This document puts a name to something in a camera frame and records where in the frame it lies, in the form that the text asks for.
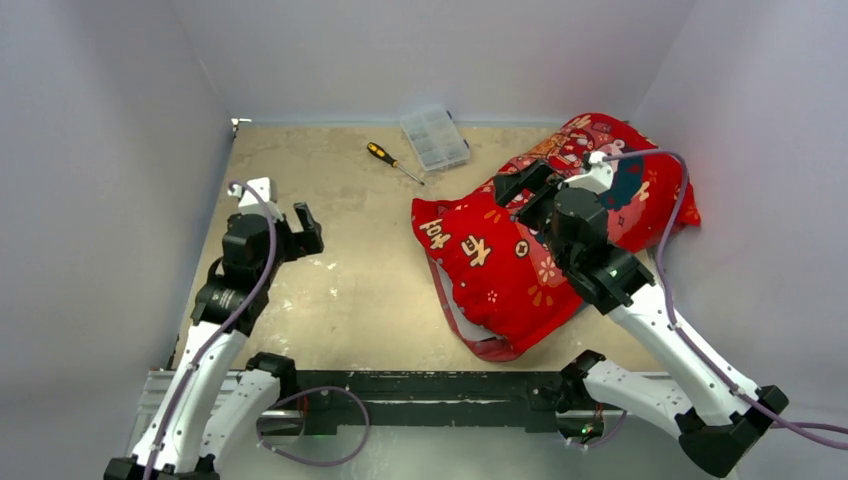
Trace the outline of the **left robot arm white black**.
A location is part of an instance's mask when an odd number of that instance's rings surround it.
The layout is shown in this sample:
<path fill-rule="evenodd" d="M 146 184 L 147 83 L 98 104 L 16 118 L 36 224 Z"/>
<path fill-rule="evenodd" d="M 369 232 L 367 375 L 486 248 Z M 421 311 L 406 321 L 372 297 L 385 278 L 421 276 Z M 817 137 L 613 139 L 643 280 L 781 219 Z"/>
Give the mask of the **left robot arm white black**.
<path fill-rule="evenodd" d="M 124 458 L 109 461 L 106 479 L 217 479 L 234 443 L 263 408 L 297 399 L 293 360 L 270 353 L 250 359 L 246 379 L 215 404 L 230 367 L 269 303 L 281 264 L 324 250 L 321 225 L 297 203 L 301 231 L 276 205 L 242 207 L 227 220 L 222 253 L 195 297 L 180 362 L 142 438 Z"/>

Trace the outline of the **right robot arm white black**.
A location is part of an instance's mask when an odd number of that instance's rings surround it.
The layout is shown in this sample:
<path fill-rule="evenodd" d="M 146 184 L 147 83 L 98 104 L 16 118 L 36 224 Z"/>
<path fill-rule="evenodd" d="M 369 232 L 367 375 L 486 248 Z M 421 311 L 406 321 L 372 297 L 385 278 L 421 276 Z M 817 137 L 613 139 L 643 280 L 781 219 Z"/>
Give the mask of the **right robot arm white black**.
<path fill-rule="evenodd" d="M 587 350 L 562 370 L 556 407 L 620 407 L 674 437 L 702 471 L 724 478 L 787 407 L 787 397 L 756 384 L 691 331 L 651 271 L 609 239 L 600 194 L 612 176 L 598 163 L 565 178 L 537 161 L 493 181 L 500 206 L 528 195 L 513 220 L 540 234 L 578 296 L 624 328 L 668 374 L 666 382 L 651 380 Z"/>

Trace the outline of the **white pillow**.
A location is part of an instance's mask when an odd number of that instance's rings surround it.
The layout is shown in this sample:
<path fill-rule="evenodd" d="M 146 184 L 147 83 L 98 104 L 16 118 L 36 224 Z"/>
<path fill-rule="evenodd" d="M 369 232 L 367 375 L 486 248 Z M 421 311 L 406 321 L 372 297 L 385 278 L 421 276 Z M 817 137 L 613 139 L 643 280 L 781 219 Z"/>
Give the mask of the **white pillow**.
<path fill-rule="evenodd" d="M 497 339 L 498 336 L 490 330 L 470 322 L 464 311 L 457 305 L 452 296 L 453 284 L 449 277 L 440 276 L 440 282 L 446 294 L 447 305 L 459 331 L 459 336 L 467 341 L 481 342 Z"/>

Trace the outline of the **red patterned pillowcase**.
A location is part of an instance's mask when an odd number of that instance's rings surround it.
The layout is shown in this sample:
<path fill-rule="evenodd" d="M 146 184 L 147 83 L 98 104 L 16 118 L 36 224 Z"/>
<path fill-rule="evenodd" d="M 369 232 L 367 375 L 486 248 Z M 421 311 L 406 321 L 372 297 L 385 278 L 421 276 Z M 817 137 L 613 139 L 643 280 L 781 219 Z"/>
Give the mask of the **red patterned pillowcase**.
<path fill-rule="evenodd" d="M 618 159 L 611 167 L 613 183 L 600 201 L 617 245 L 634 253 L 657 245 L 677 201 L 682 206 L 673 229 L 700 226 L 694 187 L 680 187 L 682 168 L 671 156 Z M 511 220 L 529 198 L 524 192 L 500 207 L 493 180 L 487 180 L 459 199 L 411 202 L 412 230 L 428 257 L 440 300 L 447 302 L 444 275 L 465 317 L 498 336 L 464 340 L 448 308 L 445 318 L 453 333 L 484 361 L 519 358 L 584 307 L 542 236 Z"/>

